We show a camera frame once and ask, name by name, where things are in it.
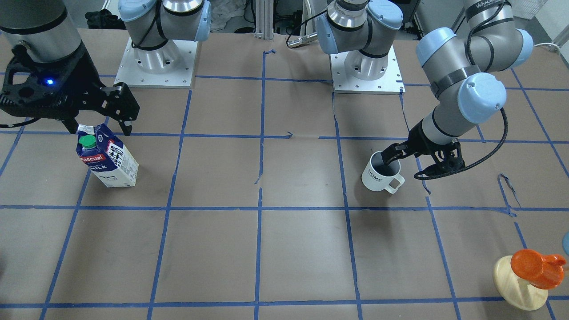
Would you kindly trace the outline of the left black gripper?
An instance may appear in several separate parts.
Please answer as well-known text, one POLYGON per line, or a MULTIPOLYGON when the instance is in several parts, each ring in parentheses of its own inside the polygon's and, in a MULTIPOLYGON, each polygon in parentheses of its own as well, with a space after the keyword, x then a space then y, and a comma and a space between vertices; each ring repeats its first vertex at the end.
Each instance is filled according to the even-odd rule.
POLYGON ((423 119, 409 133, 407 143, 393 143, 380 151, 384 165, 409 156, 431 155, 435 164, 414 174, 416 180, 437 180, 465 168, 461 144, 439 130, 433 119, 423 119))

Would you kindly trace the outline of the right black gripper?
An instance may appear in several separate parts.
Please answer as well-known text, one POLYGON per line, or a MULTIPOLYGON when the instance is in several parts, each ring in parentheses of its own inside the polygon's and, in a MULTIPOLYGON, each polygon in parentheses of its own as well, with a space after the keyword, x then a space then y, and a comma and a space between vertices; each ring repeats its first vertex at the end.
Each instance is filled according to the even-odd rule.
POLYGON ((130 87, 119 82, 105 87, 84 45, 51 63, 37 63, 19 43, 12 48, 1 91, 1 109, 14 117, 52 118, 75 134, 79 111, 101 111, 119 123, 125 136, 132 133, 140 106, 130 87))

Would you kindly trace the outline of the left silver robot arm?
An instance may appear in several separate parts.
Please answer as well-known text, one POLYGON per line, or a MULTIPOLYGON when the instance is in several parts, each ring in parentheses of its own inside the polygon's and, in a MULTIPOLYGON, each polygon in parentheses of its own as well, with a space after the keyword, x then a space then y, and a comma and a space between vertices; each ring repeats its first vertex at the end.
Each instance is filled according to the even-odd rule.
MULTIPOLYGON (((400 159, 429 155, 434 163, 414 177, 435 180, 481 164, 465 165, 459 136, 502 114, 507 94, 493 72, 524 63, 533 50, 532 37, 513 23, 508 0, 466 0, 465 17, 471 27, 466 39, 441 27, 426 34, 416 47, 419 64, 438 106, 416 124, 405 142, 374 153, 362 182, 387 182, 397 176, 392 164, 400 159)), ((120 0, 120 20, 131 39, 130 53, 140 71, 169 72, 181 61, 176 40, 203 42, 211 29, 212 8, 207 0, 120 0)), ((397 30, 401 9, 388 0, 334 0, 315 14, 316 35, 323 52, 344 53, 348 75, 364 81, 382 77, 397 30)))

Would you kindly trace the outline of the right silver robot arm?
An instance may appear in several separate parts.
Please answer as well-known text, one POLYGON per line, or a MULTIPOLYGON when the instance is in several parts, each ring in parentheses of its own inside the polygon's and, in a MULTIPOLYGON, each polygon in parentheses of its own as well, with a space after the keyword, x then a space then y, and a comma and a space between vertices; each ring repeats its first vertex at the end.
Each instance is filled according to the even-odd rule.
MULTIPOLYGON (((187 60, 178 43, 207 40, 211 30, 208 0, 120 0, 120 20, 129 33, 136 78, 151 86, 179 86, 187 75, 187 60)), ((27 118, 14 126, 41 118, 60 121, 77 132, 80 111, 96 111, 118 122, 123 134, 132 132, 140 106, 122 80, 104 85, 79 31, 61 0, 3 0, 1 31, 12 45, 1 88, 1 109, 27 118)))

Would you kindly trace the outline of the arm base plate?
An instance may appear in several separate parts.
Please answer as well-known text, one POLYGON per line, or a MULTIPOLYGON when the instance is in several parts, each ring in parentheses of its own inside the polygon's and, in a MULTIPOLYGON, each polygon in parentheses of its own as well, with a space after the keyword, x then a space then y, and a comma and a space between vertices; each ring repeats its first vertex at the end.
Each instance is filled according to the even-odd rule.
POLYGON ((131 88, 191 89, 200 43, 169 40, 154 51, 132 48, 129 40, 114 83, 131 88))
POLYGON ((335 93, 399 95, 406 91, 393 47, 387 56, 377 59, 360 51, 329 57, 335 93))

